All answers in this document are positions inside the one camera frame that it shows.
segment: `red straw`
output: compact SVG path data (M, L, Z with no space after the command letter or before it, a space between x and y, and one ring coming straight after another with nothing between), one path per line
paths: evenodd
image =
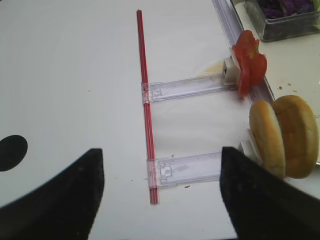
M138 25L138 36L139 36L139 49L140 49L140 67L141 67L141 78L142 83L148 83L148 72L147 72L147 60L146 60L146 47L145 47L145 36L144 36L144 25L142 21L142 11L136 11L137 25ZM147 159L155 159L155 147L154 147L154 137L152 133L152 121L151 121L151 108L150 103L146 102L143 104L144 109L144 127L146 136L146 151ZM150 188L150 203L158 204L159 196L157 188Z

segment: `bun top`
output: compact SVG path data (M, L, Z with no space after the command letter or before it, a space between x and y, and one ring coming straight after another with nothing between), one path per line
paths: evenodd
M273 108L266 101L256 101L250 108L249 119L263 167L283 179L286 171L285 148Z
M286 175L307 177L318 159L319 130L310 106L299 96L286 95L272 104L285 149Z

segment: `clear plastic bracket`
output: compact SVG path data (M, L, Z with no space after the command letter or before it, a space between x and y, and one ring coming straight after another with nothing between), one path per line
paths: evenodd
M236 88L235 83L225 84L222 74L213 74L171 82L142 84L142 100L143 103L155 103Z
M149 188L219 180L221 151L147 160Z

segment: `white plastic holder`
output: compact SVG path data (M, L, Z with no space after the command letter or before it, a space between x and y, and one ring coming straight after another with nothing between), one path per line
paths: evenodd
M241 75L241 68L234 51L229 48L231 57L223 61L222 77L224 85L238 85Z
M250 129L248 129L249 140L242 141L239 144L238 150L246 155L250 160L261 166L263 164L255 137Z

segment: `white table surface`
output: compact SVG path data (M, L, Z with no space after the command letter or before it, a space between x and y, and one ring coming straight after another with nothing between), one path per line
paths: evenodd
M91 240L235 237L219 182L164 189L150 205L137 9L150 82L195 77L228 57L210 0L0 2L0 139L28 141L24 160L0 173L0 206L102 148Z

